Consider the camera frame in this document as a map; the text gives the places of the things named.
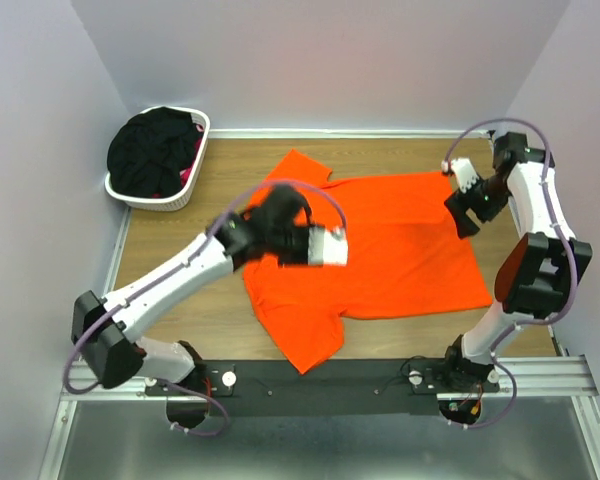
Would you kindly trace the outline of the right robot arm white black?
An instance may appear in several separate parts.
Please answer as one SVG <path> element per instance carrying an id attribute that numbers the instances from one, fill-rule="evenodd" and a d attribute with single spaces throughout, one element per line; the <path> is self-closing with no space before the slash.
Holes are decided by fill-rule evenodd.
<path id="1" fill-rule="evenodd" d="M 474 382 L 492 381 L 498 353 L 519 332 L 551 325 L 570 310 L 593 249 L 577 240 L 562 213 L 552 153 L 529 146 L 524 134 L 496 138 L 488 178 L 467 158 L 446 156 L 441 170 L 456 180 L 445 206 L 459 238 L 476 235 L 505 207 L 515 209 L 519 234 L 497 272 L 492 305 L 445 353 L 441 382 L 460 392 Z"/>

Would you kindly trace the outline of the orange t-shirt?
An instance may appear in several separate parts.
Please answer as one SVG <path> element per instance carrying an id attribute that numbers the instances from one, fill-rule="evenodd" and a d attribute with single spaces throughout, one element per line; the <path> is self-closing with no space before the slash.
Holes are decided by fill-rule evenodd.
<path id="1" fill-rule="evenodd" d="M 267 255 L 243 270 L 255 316 L 301 374 L 344 344 L 343 318 L 376 320 L 487 307 L 491 295 L 471 244 L 457 236 L 440 173 L 331 179 L 329 167 L 289 151 L 270 179 L 320 188 L 306 192 L 313 218 L 333 228 L 347 220 L 344 267 L 284 266 Z"/>

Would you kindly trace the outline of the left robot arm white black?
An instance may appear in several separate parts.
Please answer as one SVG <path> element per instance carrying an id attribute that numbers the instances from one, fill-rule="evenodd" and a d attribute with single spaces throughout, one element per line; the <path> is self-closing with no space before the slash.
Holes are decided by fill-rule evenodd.
<path id="1" fill-rule="evenodd" d="M 240 212 L 227 210 L 183 250 L 136 281 L 103 297 L 93 291 L 74 303 L 72 342 L 95 377 L 95 386 L 119 387 L 136 376 L 163 380 L 181 395 L 204 378 L 200 355 L 186 341 L 147 337 L 149 328 L 203 287 L 267 254 L 283 266 L 318 266 L 328 229 L 307 221 L 307 199 L 288 183 L 271 185 L 264 201 Z"/>

